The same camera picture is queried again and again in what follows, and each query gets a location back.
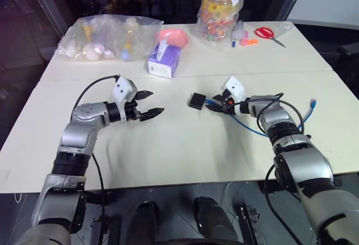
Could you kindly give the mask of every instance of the purple tissue box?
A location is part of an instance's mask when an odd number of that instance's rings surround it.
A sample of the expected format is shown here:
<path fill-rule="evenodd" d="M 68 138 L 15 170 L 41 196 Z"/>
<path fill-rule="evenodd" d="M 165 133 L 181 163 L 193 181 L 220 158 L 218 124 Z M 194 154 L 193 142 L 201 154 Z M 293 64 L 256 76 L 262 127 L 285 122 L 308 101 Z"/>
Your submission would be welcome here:
<path fill-rule="evenodd" d="M 167 45 L 160 61 L 157 60 L 159 44 L 148 58 L 148 71 L 152 75 L 165 78 L 172 78 L 181 55 L 181 47 Z"/>

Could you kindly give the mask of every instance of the red scissors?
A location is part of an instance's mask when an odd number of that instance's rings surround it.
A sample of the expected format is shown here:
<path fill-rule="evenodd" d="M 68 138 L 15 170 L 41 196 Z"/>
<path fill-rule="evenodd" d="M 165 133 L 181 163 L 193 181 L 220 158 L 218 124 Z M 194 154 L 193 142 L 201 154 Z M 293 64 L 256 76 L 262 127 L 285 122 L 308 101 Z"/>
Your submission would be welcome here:
<path fill-rule="evenodd" d="M 274 37 L 273 30 L 268 27 L 257 28 L 254 31 L 254 34 L 256 34 L 258 37 L 263 38 L 263 39 L 271 39 L 274 42 L 278 43 L 280 46 L 286 47 L 279 40 L 276 40 L 276 38 Z"/>

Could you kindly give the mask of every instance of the blue cable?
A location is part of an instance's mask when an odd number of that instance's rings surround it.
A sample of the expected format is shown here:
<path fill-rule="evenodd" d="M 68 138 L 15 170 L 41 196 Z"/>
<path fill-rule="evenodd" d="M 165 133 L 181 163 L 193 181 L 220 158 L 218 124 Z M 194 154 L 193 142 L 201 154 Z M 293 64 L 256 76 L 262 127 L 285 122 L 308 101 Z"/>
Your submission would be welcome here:
<path fill-rule="evenodd" d="M 214 102 L 214 101 L 212 101 L 212 100 L 206 100 L 206 103 L 207 103 L 207 104 L 217 104 L 216 102 Z M 303 119 L 303 123 L 305 123 L 305 122 L 309 119 L 309 117 L 312 115 L 315 106 L 316 106 L 316 100 L 313 99 L 313 100 L 310 102 L 310 109 L 309 109 L 308 113 L 305 115 L 305 117 L 304 117 L 304 119 Z M 259 131 L 257 131 L 257 130 L 254 130 L 254 129 L 250 128 L 249 126 L 245 125 L 245 124 L 242 123 L 240 120 L 238 120 L 237 117 L 235 117 L 234 115 L 231 115 L 231 117 L 232 117 L 237 123 L 239 123 L 241 126 L 243 126 L 244 128 L 247 128 L 249 131 L 251 131 L 251 132 L 253 132 L 253 133 L 257 134 L 257 135 L 260 135 L 260 136 L 262 136 L 262 137 L 268 137 L 266 134 L 263 134 L 263 133 L 261 133 L 261 132 L 259 132 Z"/>

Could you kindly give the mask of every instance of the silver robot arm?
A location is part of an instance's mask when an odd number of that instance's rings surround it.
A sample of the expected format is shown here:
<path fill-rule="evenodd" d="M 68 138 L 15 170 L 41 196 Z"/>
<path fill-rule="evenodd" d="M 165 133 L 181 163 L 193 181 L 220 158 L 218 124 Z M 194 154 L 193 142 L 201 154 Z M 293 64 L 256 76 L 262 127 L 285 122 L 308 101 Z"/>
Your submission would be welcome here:
<path fill-rule="evenodd" d="M 136 100 L 153 93 L 137 91 L 134 83 L 119 77 L 113 90 L 114 103 L 83 104 L 72 112 L 32 217 L 32 225 L 16 245 L 68 245 L 70 233 L 82 227 L 85 216 L 85 172 L 98 132 L 111 122 L 154 118 L 164 109 L 140 113 Z"/>
<path fill-rule="evenodd" d="M 298 193 L 319 244 L 359 244 L 358 199 L 336 189 L 329 162 L 281 104 L 273 102 L 277 96 L 245 98 L 243 86 L 234 77 L 222 89 L 224 92 L 214 97 L 221 105 L 207 107 L 232 115 L 257 118 L 260 114 L 260 123 L 273 145 L 275 176 L 284 189 Z"/>

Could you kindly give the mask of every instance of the white table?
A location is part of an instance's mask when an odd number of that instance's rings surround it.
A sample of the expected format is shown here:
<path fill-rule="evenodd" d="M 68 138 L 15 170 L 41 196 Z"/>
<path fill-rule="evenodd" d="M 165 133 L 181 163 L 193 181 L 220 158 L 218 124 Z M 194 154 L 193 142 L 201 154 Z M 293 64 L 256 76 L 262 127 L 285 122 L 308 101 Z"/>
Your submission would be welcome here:
<path fill-rule="evenodd" d="M 249 38 L 257 38 L 253 34 L 253 27 L 273 27 L 274 23 L 276 22 L 245 23 L 245 29 L 249 31 Z M 176 70 L 176 77 L 332 70 L 296 27 L 278 38 L 286 48 L 271 40 L 259 39 L 258 45 L 226 47 L 222 50 L 210 49 L 195 38 L 192 34 L 195 25 L 165 27 L 182 28 L 189 37 L 189 43 L 182 52 Z M 156 78 L 148 74 L 145 61 L 69 62 L 54 56 L 42 80 L 94 80 L 99 76 L 118 73 L 128 78 Z"/>
<path fill-rule="evenodd" d="M 297 40 L 297 44 L 314 53 L 305 39 L 302 43 Z M 288 46 L 291 40 L 285 42 L 283 36 L 281 41 Z M 273 45 L 278 51 L 272 55 L 279 59 L 283 48 Z M 313 143 L 329 159 L 335 173 L 358 171 L 359 101 L 340 78 L 327 69 L 324 60 L 316 58 L 317 55 L 312 56 L 313 62 L 303 65 L 307 70 L 299 70 L 292 63 L 301 59 L 301 52 L 297 50 L 295 54 L 293 50 L 292 55 L 291 59 L 287 58 L 286 66 L 282 66 L 282 72 L 278 66 L 272 73 L 256 73 L 258 67 L 263 70 L 263 63 L 271 64 L 272 59 L 263 59 L 260 66 L 250 68 L 254 72 L 234 75 L 245 86 L 248 96 L 284 92 L 283 99 L 303 114 L 309 109 L 310 99 L 317 99 L 317 107 L 306 123 L 306 133 L 313 136 Z M 144 75 L 144 68 L 138 71 L 127 69 L 129 76 L 137 74 L 132 79 L 139 90 L 154 92 L 153 96 L 139 102 L 138 109 L 164 107 L 165 111 L 149 121 L 114 123 L 100 131 L 95 155 L 106 188 L 264 179 L 274 156 L 267 138 L 249 132 L 226 115 L 187 106 L 193 92 L 208 97 L 218 94 L 232 74 L 218 71 L 213 74 L 215 76 L 197 76 L 196 71 L 204 69 L 190 60 L 188 63 L 187 74 L 192 75 L 177 76 L 172 80 Z M 310 70 L 310 66 L 319 69 Z M 45 175 L 51 171 L 59 140 L 79 93 L 92 78 L 122 73 L 114 67 L 106 67 L 105 63 L 86 67 L 103 72 L 95 75 L 96 70 L 84 70 L 84 74 L 72 78 L 61 70 L 58 78 L 48 78 L 56 74 L 47 73 L 38 83 L 0 151 L 0 193 L 39 192 Z M 223 64 L 223 67 L 230 70 L 230 66 Z M 52 64 L 47 72 L 54 68 Z M 212 63 L 208 65 L 211 72 L 217 68 Z M 233 71 L 237 68 L 240 70 L 241 66 L 233 67 Z M 71 69 L 76 71 L 76 65 L 71 65 Z M 110 100 L 113 85 L 111 80 L 96 84 L 85 94 L 83 102 Z M 255 119 L 249 115 L 241 120 L 256 128 Z M 92 160 L 86 176 L 86 189 L 100 187 Z"/>

